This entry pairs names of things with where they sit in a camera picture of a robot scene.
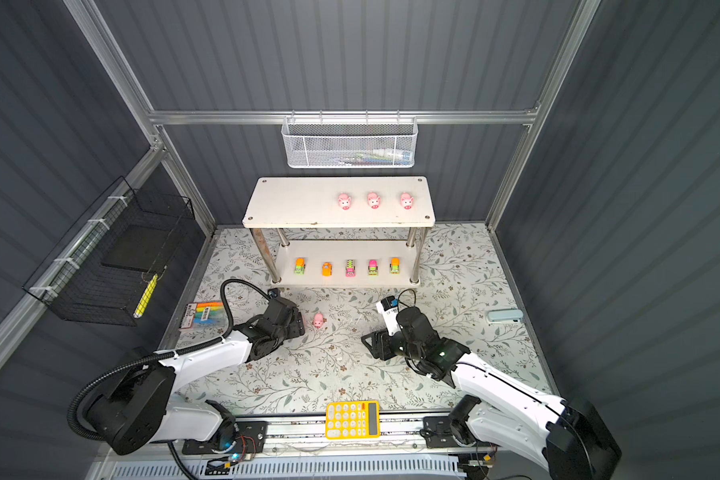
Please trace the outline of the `light blue case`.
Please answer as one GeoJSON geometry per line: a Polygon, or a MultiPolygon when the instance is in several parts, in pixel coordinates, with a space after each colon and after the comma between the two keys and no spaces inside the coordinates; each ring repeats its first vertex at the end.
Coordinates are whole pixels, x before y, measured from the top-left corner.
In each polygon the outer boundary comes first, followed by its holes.
{"type": "Polygon", "coordinates": [[[491,323],[522,323],[524,313],[520,309],[492,310],[487,313],[487,319],[491,323]]]}

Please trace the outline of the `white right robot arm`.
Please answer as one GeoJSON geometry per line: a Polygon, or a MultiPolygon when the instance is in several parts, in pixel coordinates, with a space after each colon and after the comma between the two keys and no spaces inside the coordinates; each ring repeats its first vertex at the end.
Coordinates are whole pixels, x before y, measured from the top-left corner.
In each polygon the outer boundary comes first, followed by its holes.
{"type": "Polygon", "coordinates": [[[457,444],[504,447],[553,479],[612,477],[622,451],[589,401],[565,400],[499,371],[466,345],[440,336],[415,306],[386,297],[376,308],[385,327],[361,338],[373,358],[401,357],[414,373],[462,393],[448,415],[457,444]]]}

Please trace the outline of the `yellow calculator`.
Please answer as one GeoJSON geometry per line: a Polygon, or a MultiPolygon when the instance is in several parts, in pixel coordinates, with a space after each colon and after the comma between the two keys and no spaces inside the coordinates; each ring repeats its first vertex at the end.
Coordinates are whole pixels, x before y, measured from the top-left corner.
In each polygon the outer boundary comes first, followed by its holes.
{"type": "Polygon", "coordinates": [[[377,401],[330,403],[325,409],[325,437],[330,441],[379,438],[380,413],[377,401]]]}

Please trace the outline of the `pink pig toy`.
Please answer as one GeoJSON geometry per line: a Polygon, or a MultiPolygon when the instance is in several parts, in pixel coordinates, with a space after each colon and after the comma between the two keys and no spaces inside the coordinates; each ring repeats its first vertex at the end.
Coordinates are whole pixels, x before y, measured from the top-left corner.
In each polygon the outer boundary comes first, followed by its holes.
{"type": "Polygon", "coordinates": [[[326,323],[325,317],[322,313],[318,312],[314,315],[312,324],[315,328],[320,329],[326,323]]]}
{"type": "Polygon", "coordinates": [[[349,210],[352,205],[352,199],[347,193],[341,193],[338,198],[338,205],[342,210],[349,210]]]}
{"type": "Polygon", "coordinates": [[[376,192],[370,192],[367,195],[367,203],[372,209],[378,209],[381,203],[381,197],[376,192]]]}
{"type": "Polygon", "coordinates": [[[404,192],[400,196],[400,204],[401,206],[406,209],[410,210],[413,207],[414,199],[413,196],[407,192],[404,192]]]}

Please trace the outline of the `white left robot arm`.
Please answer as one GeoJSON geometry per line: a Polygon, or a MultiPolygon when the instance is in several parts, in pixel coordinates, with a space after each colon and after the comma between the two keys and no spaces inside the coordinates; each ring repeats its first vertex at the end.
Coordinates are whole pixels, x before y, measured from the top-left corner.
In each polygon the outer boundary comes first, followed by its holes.
{"type": "Polygon", "coordinates": [[[265,311],[222,336],[179,350],[156,352],[102,379],[79,403],[73,416],[119,455],[148,443],[173,440],[210,442],[219,452],[236,443],[234,415],[213,400],[189,401],[179,394],[211,373],[248,366],[304,334],[297,305],[269,299],[265,311]]]}

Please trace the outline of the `green orange toy truck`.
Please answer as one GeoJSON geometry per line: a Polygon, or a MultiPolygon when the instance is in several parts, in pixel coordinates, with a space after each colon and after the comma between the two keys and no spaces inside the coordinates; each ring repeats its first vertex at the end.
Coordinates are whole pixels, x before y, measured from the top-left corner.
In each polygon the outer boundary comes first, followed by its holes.
{"type": "Polygon", "coordinates": [[[389,268],[390,268],[391,274],[395,274],[395,275],[399,274],[400,273],[400,259],[398,257],[393,257],[390,260],[389,268]]]}

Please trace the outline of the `yellow green highlighter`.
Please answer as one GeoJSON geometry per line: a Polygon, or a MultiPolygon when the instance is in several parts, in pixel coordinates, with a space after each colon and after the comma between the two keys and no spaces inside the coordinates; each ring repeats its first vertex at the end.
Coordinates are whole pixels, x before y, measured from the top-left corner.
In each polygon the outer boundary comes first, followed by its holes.
{"type": "Polygon", "coordinates": [[[152,295],[156,289],[158,280],[159,280],[159,275],[155,274],[151,278],[151,280],[148,282],[147,286],[145,287],[145,289],[136,305],[136,308],[134,309],[134,312],[133,312],[134,319],[140,319],[144,315],[144,313],[149,305],[149,302],[152,298],[152,295]]]}

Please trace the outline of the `pens in white basket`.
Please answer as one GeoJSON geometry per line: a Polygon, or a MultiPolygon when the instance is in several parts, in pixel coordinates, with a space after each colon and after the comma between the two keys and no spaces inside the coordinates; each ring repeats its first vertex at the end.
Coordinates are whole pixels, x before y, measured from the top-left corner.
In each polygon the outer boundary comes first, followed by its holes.
{"type": "Polygon", "coordinates": [[[399,149],[374,149],[371,151],[349,152],[343,154],[342,156],[332,158],[332,161],[339,165],[393,168],[412,167],[414,165],[414,160],[414,153],[412,151],[399,149]]]}

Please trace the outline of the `green pink mixer truck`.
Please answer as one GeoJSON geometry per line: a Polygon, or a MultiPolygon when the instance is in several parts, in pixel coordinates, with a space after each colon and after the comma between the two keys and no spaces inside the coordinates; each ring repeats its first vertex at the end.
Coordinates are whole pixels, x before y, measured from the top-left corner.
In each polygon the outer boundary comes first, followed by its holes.
{"type": "Polygon", "coordinates": [[[378,262],[376,260],[370,260],[368,262],[368,275],[377,276],[379,273],[378,262]]]}

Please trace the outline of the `green orange mixer truck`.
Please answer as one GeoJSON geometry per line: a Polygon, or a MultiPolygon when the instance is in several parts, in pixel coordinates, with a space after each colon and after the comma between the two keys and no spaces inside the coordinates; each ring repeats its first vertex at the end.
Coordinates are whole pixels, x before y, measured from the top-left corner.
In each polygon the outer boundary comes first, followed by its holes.
{"type": "Polygon", "coordinates": [[[303,275],[305,273],[306,261],[304,258],[297,258],[294,266],[294,273],[296,275],[303,275]]]}

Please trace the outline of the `orange toy bulldozer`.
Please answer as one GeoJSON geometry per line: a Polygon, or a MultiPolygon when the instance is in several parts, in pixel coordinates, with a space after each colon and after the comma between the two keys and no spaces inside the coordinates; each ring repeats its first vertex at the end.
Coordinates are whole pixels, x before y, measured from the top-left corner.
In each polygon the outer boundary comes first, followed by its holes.
{"type": "Polygon", "coordinates": [[[333,272],[332,264],[331,264],[330,262],[325,262],[325,263],[322,265],[321,272],[322,272],[322,275],[323,275],[324,277],[330,277],[330,276],[332,275],[332,272],[333,272]]]}

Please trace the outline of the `pink green toy truck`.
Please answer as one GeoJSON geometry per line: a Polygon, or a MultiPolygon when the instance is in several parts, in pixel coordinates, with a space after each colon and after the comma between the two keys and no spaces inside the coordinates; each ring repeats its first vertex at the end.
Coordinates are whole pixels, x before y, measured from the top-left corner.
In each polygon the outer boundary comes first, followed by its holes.
{"type": "Polygon", "coordinates": [[[354,278],[356,275],[357,275],[356,261],[353,259],[350,259],[346,262],[345,276],[348,278],[354,278]]]}

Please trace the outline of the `white two-tier shelf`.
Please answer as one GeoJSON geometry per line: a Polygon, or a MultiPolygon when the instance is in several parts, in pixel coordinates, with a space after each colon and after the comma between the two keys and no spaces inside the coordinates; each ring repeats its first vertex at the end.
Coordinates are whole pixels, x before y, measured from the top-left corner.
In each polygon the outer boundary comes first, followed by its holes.
{"type": "Polygon", "coordinates": [[[435,225],[429,182],[423,176],[384,177],[263,177],[243,217],[269,270],[273,284],[286,287],[400,288],[420,282],[426,238],[435,225]],[[378,209],[367,195],[381,197],[378,209]],[[400,196],[413,196],[410,210],[400,196]],[[347,193],[349,210],[337,198],[347,193]],[[305,273],[294,273],[297,258],[305,273]],[[400,273],[390,273],[390,260],[400,259],[400,273]],[[356,261],[357,275],[345,276],[346,262],[356,261]],[[378,262],[377,276],[368,275],[368,262],[378,262]],[[321,269],[330,262],[333,272],[321,269]]]}

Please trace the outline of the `colourful marker pack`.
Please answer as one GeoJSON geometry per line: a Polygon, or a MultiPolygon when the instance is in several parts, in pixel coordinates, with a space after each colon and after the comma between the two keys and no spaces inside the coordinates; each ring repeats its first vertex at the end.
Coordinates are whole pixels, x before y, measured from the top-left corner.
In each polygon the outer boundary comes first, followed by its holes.
{"type": "Polygon", "coordinates": [[[221,302],[190,302],[184,308],[179,328],[225,328],[226,324],[227,316],[221,302]]]}

